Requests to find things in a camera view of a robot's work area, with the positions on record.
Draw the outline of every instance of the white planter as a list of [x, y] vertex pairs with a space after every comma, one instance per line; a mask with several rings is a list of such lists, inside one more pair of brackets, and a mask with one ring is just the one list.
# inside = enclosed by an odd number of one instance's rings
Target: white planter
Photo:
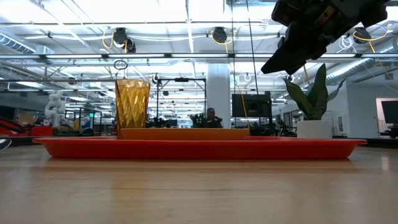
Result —
[[297, 137], [331, 139], [331, 127], [331, 121], [300, 121], [297, 123]]

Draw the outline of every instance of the person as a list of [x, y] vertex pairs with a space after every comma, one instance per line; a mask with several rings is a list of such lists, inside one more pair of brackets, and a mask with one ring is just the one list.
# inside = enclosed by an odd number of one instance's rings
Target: person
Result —
[[216, 116], [214, 108], [207, 109], [206, 128], [223, 128], [223, 120]]

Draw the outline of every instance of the column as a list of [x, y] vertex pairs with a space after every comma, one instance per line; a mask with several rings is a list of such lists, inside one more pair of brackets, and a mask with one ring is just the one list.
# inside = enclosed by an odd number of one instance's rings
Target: column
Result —
[[231, 128], [231, 94], [229, 92], [228, 64], [209, 64], [207, 81], [207, 108], [214, 108], [223, 119], [224, 128]]

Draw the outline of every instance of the red tray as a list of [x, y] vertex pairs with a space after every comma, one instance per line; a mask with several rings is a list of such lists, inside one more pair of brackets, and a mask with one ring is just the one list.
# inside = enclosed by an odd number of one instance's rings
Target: red tray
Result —
[[39, 138], [53, 157], [98, 159], [343, 159], [366, 140], [248, 137], [241, 141]]

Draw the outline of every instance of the desk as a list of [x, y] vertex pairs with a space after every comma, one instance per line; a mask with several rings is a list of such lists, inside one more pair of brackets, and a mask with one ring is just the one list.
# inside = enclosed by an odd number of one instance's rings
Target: desk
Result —
[[0, 152], [1, 223], [397, 223], [398, 151], [340, 161], [104, 161]]

